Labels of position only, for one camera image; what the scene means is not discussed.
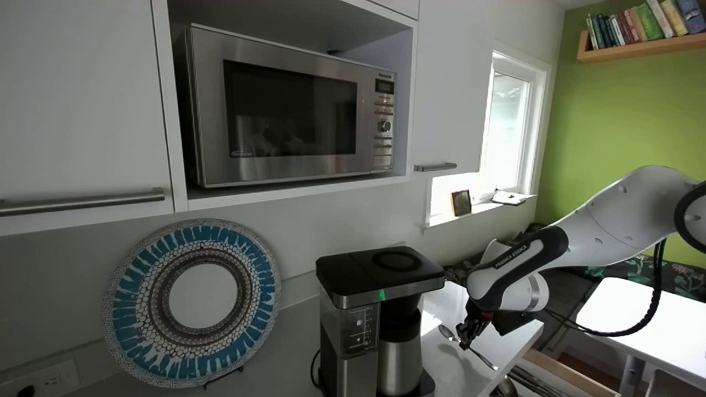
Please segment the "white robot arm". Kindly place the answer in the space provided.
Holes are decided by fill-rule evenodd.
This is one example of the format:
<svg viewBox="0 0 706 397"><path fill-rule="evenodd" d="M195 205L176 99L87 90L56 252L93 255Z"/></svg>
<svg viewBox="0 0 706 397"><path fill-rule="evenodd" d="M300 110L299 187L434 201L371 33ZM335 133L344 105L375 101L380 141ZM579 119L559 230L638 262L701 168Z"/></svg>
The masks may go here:
<svg viewBox="0 0 706 397"><path fill-rule="evenodd" d="M691 182L673 168L642 165L561 221L513 246L492 240L481 265L466 279L459 346L467 348L501 314L540 312L548 301L529 293L529 287L548 270L610 268L645 249L653 249L659 268L670 235L706 252L705 198L705 182Z"/></svg>

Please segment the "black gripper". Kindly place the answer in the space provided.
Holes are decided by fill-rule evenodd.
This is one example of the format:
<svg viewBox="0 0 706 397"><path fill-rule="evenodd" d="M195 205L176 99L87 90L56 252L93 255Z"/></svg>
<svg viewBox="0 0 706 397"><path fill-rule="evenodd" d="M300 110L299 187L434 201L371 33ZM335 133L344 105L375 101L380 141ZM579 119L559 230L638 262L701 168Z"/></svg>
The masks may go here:
<svg viewBox="0 0 706 397"><path fill-rule="evenodd" d="M494 319L496 310L487 310L476 301L467 301L466 319L454 326L462 344L471 346Z"/></svg>

